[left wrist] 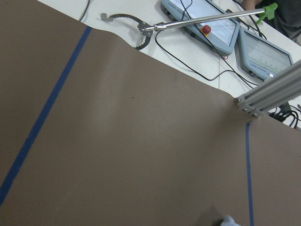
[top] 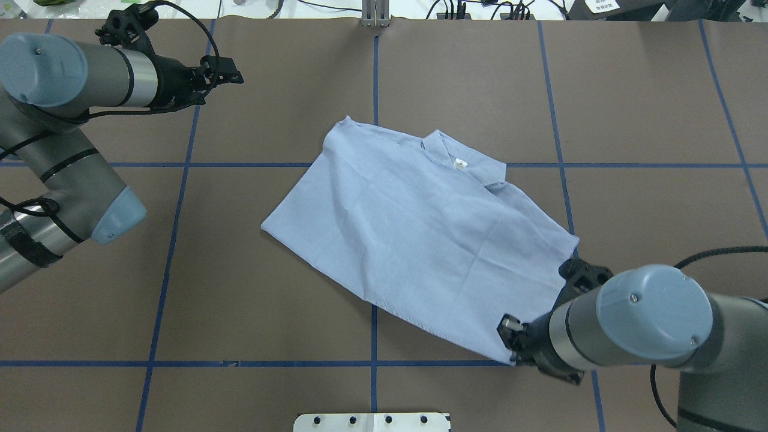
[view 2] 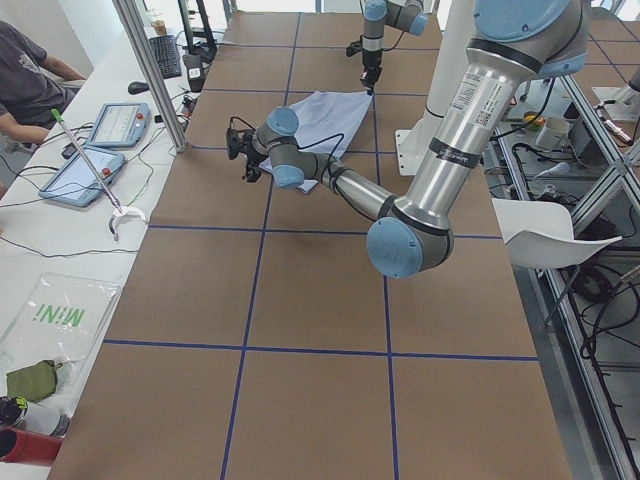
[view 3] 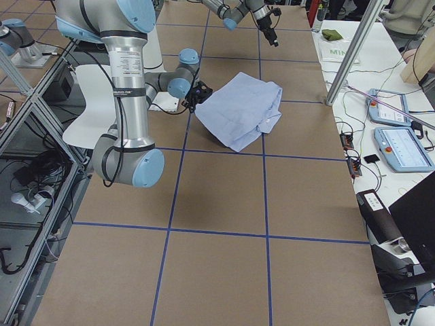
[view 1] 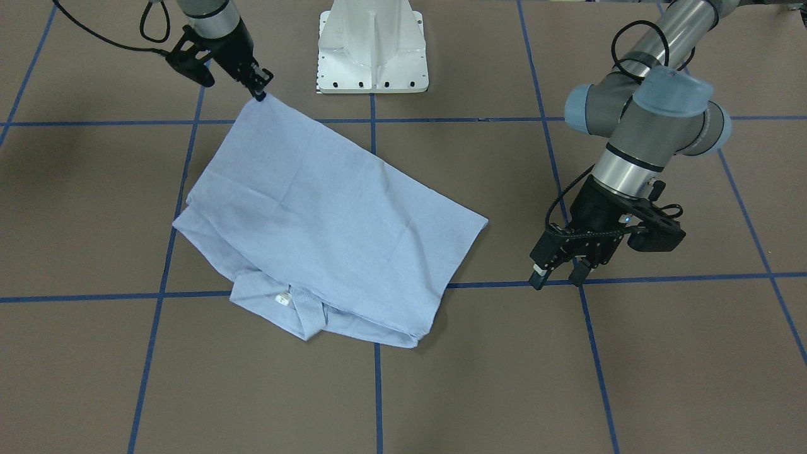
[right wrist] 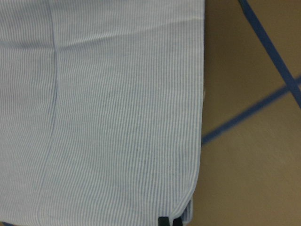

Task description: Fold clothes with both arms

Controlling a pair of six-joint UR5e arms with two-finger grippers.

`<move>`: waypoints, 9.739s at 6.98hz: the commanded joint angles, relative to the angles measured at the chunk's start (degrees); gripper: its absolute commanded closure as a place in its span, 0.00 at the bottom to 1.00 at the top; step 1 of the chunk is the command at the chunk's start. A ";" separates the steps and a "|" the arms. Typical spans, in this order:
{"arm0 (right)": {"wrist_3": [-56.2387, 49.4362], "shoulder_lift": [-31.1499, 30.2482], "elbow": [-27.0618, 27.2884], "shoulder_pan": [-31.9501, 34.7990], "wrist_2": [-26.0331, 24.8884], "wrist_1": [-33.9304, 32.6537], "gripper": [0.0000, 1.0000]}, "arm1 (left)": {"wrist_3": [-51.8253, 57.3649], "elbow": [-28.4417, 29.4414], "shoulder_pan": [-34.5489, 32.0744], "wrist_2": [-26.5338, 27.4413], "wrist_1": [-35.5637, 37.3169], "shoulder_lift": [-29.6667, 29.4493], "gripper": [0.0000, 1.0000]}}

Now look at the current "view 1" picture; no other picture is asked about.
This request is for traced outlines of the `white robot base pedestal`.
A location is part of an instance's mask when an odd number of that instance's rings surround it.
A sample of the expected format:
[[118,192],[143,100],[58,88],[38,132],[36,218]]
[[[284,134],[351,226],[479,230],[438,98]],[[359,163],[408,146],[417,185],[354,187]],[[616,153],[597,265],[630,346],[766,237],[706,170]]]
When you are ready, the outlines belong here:
[[319,17],[320,94],[429,89],[424,18],[409,1],[335,1]]

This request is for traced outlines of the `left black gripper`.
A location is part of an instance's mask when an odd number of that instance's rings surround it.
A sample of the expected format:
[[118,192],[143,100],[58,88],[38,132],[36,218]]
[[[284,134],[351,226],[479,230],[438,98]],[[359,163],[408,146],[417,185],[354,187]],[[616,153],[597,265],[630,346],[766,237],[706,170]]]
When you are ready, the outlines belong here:
[[533,270],[528,284],[542,290],[560,265],[576,259],[569,281],[581,288],[592,270],[607,264],[629,228],[621,222],[618,198],[597,184],[593,176],[583,186],[569,210],[565,226],[547,221],[544,233],[530,253]]

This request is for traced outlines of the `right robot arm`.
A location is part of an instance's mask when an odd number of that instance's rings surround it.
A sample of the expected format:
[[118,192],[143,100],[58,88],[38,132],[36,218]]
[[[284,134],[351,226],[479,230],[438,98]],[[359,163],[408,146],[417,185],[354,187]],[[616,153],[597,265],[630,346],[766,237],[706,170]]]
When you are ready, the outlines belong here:
[[254,57],[253,37],[234,1],[178,1],[187,17],[183,37],[193,43],[201,64],[214,63],[250,92],[256,101],[265,100],[266,86],[274,75]]

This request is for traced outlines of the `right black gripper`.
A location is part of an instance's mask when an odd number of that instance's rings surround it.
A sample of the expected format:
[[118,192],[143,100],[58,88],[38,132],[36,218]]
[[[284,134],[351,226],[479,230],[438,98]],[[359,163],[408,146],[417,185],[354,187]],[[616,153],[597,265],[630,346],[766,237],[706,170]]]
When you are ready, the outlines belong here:
[[216,63],[252,95],[254,100],[265,100],[266,86],[274,75],[262,68],[253,55],[253,39],[243,22],[224,37],[211,40],[211,52]]

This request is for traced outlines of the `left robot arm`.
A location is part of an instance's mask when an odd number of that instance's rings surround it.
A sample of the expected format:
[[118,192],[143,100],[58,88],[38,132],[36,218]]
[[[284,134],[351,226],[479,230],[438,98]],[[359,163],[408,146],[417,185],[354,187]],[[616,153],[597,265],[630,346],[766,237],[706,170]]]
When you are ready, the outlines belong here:
[[674,250],[685,238],[679,204],[658,206],[660,176],[675,156],[699,157],[728,141],[732,121],[712,99],[714,87],[684,71],[698,42],[740,6],[738,1],[672,1],[657,22],[634,21],[648,32],[623,55],[610,46],[613,68],[596,85],[577,86],[567,97],[571,129],[607,139],[596,164],[557,196],[574,187],[565,225],[545,215],[545,229],[531,251],[528,280],[537,290],[565,262],[580,287],[589,273],[608,264],[623,240],[638,252]]

